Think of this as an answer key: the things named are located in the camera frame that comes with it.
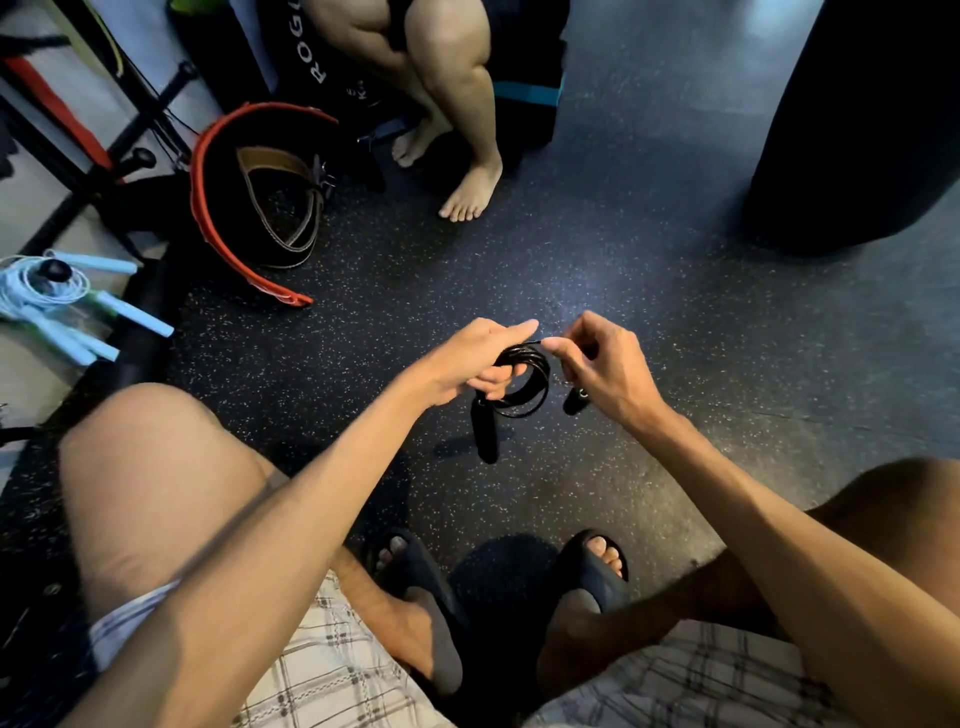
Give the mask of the person's right hand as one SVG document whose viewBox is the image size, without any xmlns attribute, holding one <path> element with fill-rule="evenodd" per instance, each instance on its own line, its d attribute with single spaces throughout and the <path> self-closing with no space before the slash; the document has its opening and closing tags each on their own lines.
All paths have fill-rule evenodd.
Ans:
<svg viewBox="0 0 960 728">
<path fill-rule="evenodd" d="M 594 311 L 585 311 L 562 336 L 591 339 L 594 407 L 634 435 L 659 430 L 672 416 L 663 400 L 636 334 Z"/>
</svg>

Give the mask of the person's left hand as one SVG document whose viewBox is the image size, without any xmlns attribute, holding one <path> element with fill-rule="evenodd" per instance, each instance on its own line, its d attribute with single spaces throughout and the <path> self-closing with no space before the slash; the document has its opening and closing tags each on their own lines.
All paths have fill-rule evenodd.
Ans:
<svg viewBox="0 0 960 728">
<path fill-rule="evenodd" d="M 510 346 L 488 344 L 489 322 L 494 321 L 473 320 L 411 368 L 428 406 L 445 405 L 467 387 L 487 400 L 500 400 L 513 380 L 525 374 L 525 364 L 496 363 Z"/>
</svg>

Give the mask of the person's left forearm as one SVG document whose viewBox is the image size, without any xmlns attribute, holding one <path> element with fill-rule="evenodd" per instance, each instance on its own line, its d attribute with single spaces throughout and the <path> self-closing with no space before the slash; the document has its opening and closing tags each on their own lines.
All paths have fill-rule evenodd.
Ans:
<svg viewBox="0 0 960 728">
<path fill-rule="evenodd" d="M 58 728 L 230 728 L 435 395 L 403 371 L 180 579 Z"/>
</svg>

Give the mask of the person's right forearm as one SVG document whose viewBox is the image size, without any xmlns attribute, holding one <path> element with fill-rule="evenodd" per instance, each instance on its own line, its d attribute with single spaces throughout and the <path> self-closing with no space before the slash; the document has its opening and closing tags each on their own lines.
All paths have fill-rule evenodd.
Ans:
<svg viewBox="0 0 960 728">
<path fill-rule="evenodd" d="M 960 728 L 960 616 L 724 456 L 686 418 L 625 429 L 737 557 L 811 673 L 868 728 Z"/>
</svg>

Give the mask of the black slide sandal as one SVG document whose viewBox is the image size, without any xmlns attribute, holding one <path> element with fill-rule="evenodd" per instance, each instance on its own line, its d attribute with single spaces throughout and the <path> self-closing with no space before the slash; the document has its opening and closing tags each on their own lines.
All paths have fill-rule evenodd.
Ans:
<svg viewBox="0 0 960 728">
<path fill-rule="evenodd" d="M 391 655 L 413 669 L 438 698 L 466 685 L 473 657 L 471 620 L 423 541 L 394 527 L 368 540 L 367 571 L 390 598 Z"/>
<path fill-rule="evenodd" d="M 618 553 L 620 573 L 603 562 L 588 548 L 595 538 L 605 541 L 607 548 Z M 549 620 L 560 599 L 575 590 L 584 590 L 596 602 L 600 613 L 613 612 L 631 601 L 629 561 L 624 549 L 609 534 L 585 528 L 576 533 L 562 548 L 541 584 L 539 606 Z"/>
</svg>

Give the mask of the brown leather lifting belt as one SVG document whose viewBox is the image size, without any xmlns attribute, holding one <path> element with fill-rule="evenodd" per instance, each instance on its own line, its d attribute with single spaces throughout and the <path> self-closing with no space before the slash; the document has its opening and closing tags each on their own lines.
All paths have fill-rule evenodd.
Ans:
<svg viewBox="0 0 960 728">
<path fill-rule="evenodd" d="M 249 256 L 261 267 L 288 270 L 304 264 L 321 233 L 327 197 L 326 165 L 263 145 L 235 150 L 250 206 Z"/>
</svg>

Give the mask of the black padded box teal stripe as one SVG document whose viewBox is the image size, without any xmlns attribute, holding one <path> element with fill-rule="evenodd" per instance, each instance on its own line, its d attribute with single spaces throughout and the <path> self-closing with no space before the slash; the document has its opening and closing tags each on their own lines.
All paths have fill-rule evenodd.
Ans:
<svg viewBox="0 0 960 728">
<path fill-rule="evenodd" d="M 490 19 L 497 143 L 506 164 L 554 137 L 570 0 L 482 0 Z M 277 74 L 276 101 L 313 107 L 378 143 L 411 131 L 419 107 L 327 43 L 302 0 L 256 0 L 262 43 Z"/>
</svg>

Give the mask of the red-edged black lifting belt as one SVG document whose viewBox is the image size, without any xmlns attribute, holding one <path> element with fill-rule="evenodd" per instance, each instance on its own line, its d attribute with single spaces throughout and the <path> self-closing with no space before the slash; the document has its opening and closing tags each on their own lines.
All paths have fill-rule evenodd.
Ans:
<svg viewBox="0 0 960 728">
<path fill-rule="evenodd" d="M 279 101 L 245 103 L 208 126 L 194 148 L 189 206 L 202 239 L 247 284 L 294 309 L 313 306 L 314 297 L 270 280 L 264 270 L 275 269 L 251 260 L 251 207 L 235 150 L 263 145 L 304 159 L 315 154 L 323 160 L 341 142 L 343 130 L 338 119 L 314 106 Z"/>
</svg>

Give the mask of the person's right leg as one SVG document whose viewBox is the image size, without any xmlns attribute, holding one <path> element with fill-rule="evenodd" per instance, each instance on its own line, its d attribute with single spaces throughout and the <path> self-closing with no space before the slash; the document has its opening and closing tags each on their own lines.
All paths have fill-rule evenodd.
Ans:
<svg viewBox="0 0 960 728">
<path fill-rule="evenodd" d="M 874 467 L 807 514 L 960 618 L 960 460 L 917 457 Z M 558 698 L 618 659 L 658 644 L 684 621 L 792 643 L 725 549 L 652 596 L 608 613 L 586 588 L 568 589 L 537 657 L 541 695 Z"/>
</svg>

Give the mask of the person's leg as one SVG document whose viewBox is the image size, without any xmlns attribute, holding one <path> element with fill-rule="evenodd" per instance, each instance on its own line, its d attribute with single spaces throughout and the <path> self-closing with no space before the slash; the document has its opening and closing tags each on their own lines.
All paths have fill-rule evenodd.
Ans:
<svg viewBox="0 0 960 728">
<path fill-rule="evenodd" d="M 960 460 L 917 457 L 874 467 L 807 514 L 960 618 Z M 652 596 L 608 613 L 586 588 L 568 589 L 537 657 L 541 695 L 558 698 L 618 659 L 658 644 L 684 621 L 792 643 L 725 549 Z"/>
<path fill-rule="evenodd" d="M 287 481 L 197 399 L 161 384 L 111 396 L 64 437 L 59 455 L 81 581 L 96 621 L 188 573 L 297 476 Z M 398 622 L 390 597 L 343 544 L 330 569 L 398 659 L 388 647 Z"/>
</svg>

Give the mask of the white plaid shorts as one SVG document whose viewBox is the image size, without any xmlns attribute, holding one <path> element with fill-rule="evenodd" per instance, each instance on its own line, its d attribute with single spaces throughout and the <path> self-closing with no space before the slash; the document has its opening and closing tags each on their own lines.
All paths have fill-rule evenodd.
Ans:
<svg viewBox="0 0 960 728">
<path fill-rule="evenodd" d="M 89 630 L 102 681 L 61 728 L 156 728 L 162 678 L 141 690 L 121 685 L 134 668 L 114 667 L 138 628 L 187 579 L 118 606 Z M 698 727 L 718 717 L 720 728 L 858 728 L 838 710 L 823 685 L 809 680 L 791 644 L 716 624 L 705 625 L 709 684 L 683 697 L 680 680 L 632 688 L 655 648 L 628 656 L 537 710 L 529 724 L 544 728 L 642 728 L 659 724 L 653 708 L 678 708 L 667 725 Z M 180 728 L 454 728 L 407 671 L 392 658 L 342 593 L 333 572 L 319 586 L 289 643 L 243 705 L 225 714 L 177 718 Z"/>
</svg>

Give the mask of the black punching bag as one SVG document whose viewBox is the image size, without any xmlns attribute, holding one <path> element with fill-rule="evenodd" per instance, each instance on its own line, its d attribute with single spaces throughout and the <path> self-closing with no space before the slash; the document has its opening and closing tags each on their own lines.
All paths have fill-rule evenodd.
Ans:
<svg viewBox="0 0 960 728">
<path fill-rule="evenodd" d="M 741 227 L 818 257 L 892 237 L 960 181 L 960 0 L 823 0 Z"/>
</svg>

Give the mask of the person's left leg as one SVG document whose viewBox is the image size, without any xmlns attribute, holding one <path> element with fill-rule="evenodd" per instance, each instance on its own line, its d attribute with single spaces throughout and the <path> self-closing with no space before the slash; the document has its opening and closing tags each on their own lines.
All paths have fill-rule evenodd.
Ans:
<svg viewBox="0 0 960 728">
<path fill-rule="evenodd" d="M 287 481 L 197 399 L 161 384 L 111 396 L 64 437 L 59 455 L 81 581 L 96 621 L 188 573 L 297 476 Z M 398 659 L 388 647 L 398 622 L 390 597 L 343 544 L 330 569 Z"/>
</svg>

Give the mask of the red bar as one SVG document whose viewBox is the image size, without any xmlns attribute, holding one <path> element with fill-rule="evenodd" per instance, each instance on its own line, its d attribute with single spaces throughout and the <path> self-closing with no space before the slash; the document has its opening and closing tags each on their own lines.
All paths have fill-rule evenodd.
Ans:
<svg viewBox="0 0 960 728">
<path fill-rule="evenodd" d="M 98 138 L 81 123 L 28 59 L 23 56 L 0 57 L 0 67 L 12 73 L 32 100 L 66 131 L 94 164 L 108 171 L 114 170 L 114 161 Z"/>
</svg>

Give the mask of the black metal rack frame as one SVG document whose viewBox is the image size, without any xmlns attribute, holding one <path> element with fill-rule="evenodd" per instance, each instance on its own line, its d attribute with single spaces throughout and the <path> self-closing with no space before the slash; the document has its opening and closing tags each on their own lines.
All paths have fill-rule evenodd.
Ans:
<svg viewBox="0 0 960 728">
<path fill-rule="evenodd" d="M 0 58 L 60 53 L 94 75 L 102 75 L 131 105 L 132 116 L 113 140 L 102 147 L 113 170 L 96 165 L 66 131 L 41 109 L 13 73 L 0 67 L 0 181 L 15 173 L 19 152 L 38 162 L 64 189 L 65 195 L 18 253 L 36 256 L 54 247 L 87 212 L 122 250 L 137 261 L 144 255 L 131 234 L 155 234 L 168 241 L 186 213 L 175 207 L 175 191 L 186 185 L 191 151 L 174 128 L 169 107 L 199 72 L 189 61 L 154 89 L 107 27 L 92 0 L 0 0 Z M 32 66 L 54 90 L 41 69 Z M 63 92 L 54 92 L 80 123 L 79 113 Z"/>
</svg>

